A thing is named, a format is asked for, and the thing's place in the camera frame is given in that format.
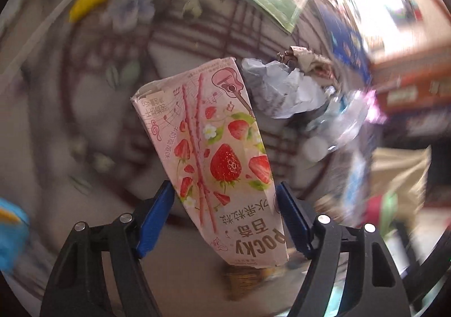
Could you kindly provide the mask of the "crushed clear plastic bottle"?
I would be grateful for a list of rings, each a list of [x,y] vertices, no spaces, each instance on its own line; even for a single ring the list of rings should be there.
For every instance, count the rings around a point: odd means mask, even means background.
[[[330,98],[325,113],[306,126],[308,138],[302,150],[307,160],[320,162],[358,136],[366,123],[365,93],[353,90]]]

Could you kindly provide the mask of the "pink strawberry Pocky box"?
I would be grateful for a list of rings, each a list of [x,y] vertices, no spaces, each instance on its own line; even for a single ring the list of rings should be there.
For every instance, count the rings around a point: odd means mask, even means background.
[[[235,59],[147,83],[131,101],[204,241],[234,266],[285,264],[271,165]]]

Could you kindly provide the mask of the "brown paper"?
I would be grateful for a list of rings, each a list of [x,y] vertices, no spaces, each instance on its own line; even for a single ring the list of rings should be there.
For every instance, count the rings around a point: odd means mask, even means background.
[[[321,87],[333,86],[337,90],[341,89],[333,62],[327,57],[304,47],[291,46],[288,50],[279,52],[277,59],[288,67],[298,68]]]

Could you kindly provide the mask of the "blue toy tray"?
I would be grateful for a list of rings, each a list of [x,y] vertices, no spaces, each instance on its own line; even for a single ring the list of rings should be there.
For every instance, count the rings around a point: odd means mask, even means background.
[[[11,272],[25,249],[29,236],[29,217],[26,212],[1,198],[1,271]]]

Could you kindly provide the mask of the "yellow checked cloth on chair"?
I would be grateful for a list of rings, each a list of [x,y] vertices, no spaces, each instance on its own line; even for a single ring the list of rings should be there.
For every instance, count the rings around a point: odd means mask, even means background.
[[[431,148],[407,150],[376,148],[372,153],[370,195],[397,195],[396,216],[415,223],[425,200]]]

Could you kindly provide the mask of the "gold black cigarette box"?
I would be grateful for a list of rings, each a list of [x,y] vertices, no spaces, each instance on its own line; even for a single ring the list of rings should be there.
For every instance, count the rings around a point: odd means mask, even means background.
[[[232,301],[241,300],[264,283],[275,278],[277,267],[253,268],[242,266],[226,266],[223,271],[227,298]]]

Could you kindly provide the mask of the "pink foil wrapper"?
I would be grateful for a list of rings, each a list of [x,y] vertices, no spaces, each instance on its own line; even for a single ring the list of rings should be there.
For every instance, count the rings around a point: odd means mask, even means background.
[[[388,117],[383,113],[383,111],[381,111],[379,107],[376,97],[376,91],[367,91],[367,93],[365,93],[364,100],[368,109],[365,121],[376,125],[385,124]]]

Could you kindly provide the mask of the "crumpled white plastic bag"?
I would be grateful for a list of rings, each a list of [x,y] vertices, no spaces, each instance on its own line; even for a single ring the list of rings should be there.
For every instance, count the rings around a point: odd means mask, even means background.
[[[289,119],[326,103],[326,94],[313,78],[279,61],[265,64],[244,58],[242,75],[258,109],[273,119]]]

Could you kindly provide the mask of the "blue book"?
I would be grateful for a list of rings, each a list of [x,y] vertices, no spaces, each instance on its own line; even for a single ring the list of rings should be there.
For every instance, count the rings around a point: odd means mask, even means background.
[[[360,75],[363,83],[369,85],[372,82],[372,75],[362,36],[344,22],[333,7],[320,3],[317,4],[317,10],[329,33],[333,55],[353,68]]]

